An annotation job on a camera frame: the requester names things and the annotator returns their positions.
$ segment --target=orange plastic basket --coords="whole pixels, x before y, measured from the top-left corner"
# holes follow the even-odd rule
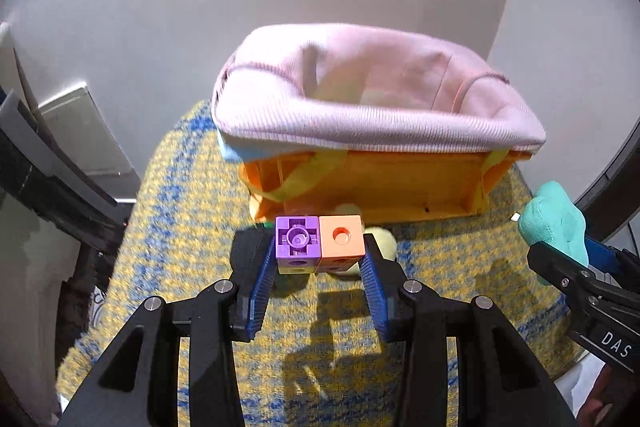
[[[276,216],[321,216],[353,203],[369,224],[424,221],[482,212],[487,194],[514,162],[530,153],[344,152],[336,165],[305,190],[287,194],[283,183],[314,155],[297,153],[245,163],[240,177],[252,193],[256,221]]]

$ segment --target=teal plush toy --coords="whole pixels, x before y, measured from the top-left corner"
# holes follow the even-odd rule
[[[518,220],[518,231],[527,245],[544,241],[583,266],[588,266],[585,228],[584,216],[558,182],[542,185]]]

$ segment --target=building block stud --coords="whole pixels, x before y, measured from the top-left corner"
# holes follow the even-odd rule
[[[322,258],[316,272],[343,272],[364,256],[360,216],[320,216]]]
[[[279,272],[315,272],[321,258],[318,217],[278,216],[275,229]]]

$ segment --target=knit blanket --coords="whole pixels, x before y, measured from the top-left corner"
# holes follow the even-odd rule
[[[390,225],[408,277],[441,296],[490,296],[552,377],[580,348],[566,336],[567,307],[527,267],[527,246],[510,220],[531,198],[511,169],[481,216]],[[70,399],[124,322],[150,295],[186,299],[228,277],[234,232],[250,224],[237,166],[220,156],[208,102],[162,140],[149,163],[111,279],[100,323],[58,372]],[[327,274],[276,277],[262,331],[234,344],[248,426],[381,426],[396,407],[402,344],[382,344],[360,280]],[[178,371],[178,416],[188,426],[188,342]],[[449,343],[449,420],[456,425],[457,363]]]

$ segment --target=pink knit fabric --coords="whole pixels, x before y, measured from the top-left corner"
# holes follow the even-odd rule
[[[500,73],[464,46],[345,24],[265,26],[213,93],[239,138],[387,152],[535,152],[542,125]]]

